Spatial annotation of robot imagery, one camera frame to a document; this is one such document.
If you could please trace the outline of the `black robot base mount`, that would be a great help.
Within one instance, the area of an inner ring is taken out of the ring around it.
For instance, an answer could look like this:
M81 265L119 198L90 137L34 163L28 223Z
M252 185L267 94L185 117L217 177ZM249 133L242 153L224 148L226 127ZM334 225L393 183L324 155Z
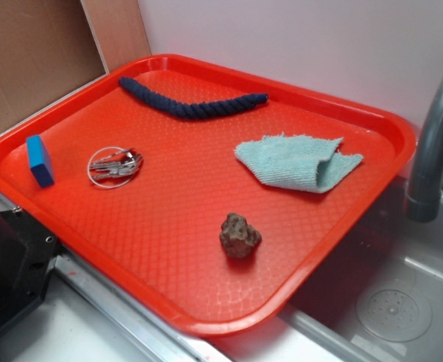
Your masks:
M0 335L41 305L57 236L26 211L0 211Z

